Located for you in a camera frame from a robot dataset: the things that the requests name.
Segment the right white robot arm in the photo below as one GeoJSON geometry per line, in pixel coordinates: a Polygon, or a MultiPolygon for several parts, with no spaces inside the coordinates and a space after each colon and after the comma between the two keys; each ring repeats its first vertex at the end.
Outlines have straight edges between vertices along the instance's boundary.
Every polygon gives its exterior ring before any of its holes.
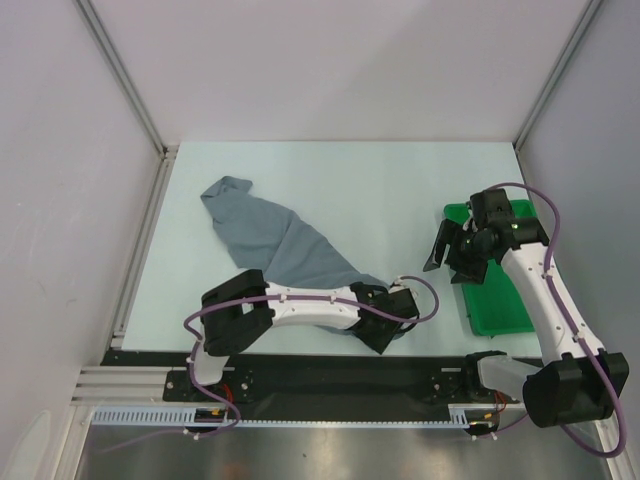
{"type": "Polygon", "coordinates": [[[543,366],[506,354],[478,355],[461,388],[473,401],[496,390],[524,403],[541,428],[604,420],[614,415],[629,374],[620,353],[609,353],[586,325],[564,286],[550,242],[535,217],[500,218],[482,225],[441,222],[424,268],[446,264],[453,282],[481,284],[495,261],[516,288],[534,326],[543,366]]]}

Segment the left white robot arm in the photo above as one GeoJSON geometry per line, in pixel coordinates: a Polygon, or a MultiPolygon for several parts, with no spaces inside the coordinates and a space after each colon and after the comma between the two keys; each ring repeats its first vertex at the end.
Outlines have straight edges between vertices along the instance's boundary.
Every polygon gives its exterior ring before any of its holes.
{"type": "Polygon", "coordinates": [[[400,285],[357,281],[339,288],[303,289],[268,282],[260,270],[247,270],[202,295],[185,388],[199,400],[213,398],[230,357],[271,329],[324,327],[350,334],[381,354],[418,317],[413,293],[400,285]]]}

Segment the grey-blue t shirt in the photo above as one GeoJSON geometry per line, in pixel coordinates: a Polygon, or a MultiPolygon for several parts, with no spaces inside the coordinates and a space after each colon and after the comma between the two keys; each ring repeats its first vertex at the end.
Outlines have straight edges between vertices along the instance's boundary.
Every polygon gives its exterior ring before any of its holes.
{"type": "Polygon", "coordinates": [[[266,282],[298,289],[364,285],[357,300],[397,317],[417,308],[408,291],[357,270],[293,210],[250,194],[252,182],[231,176],[201,194],[212,227],[236,267],[259,270],[266,282]]]}

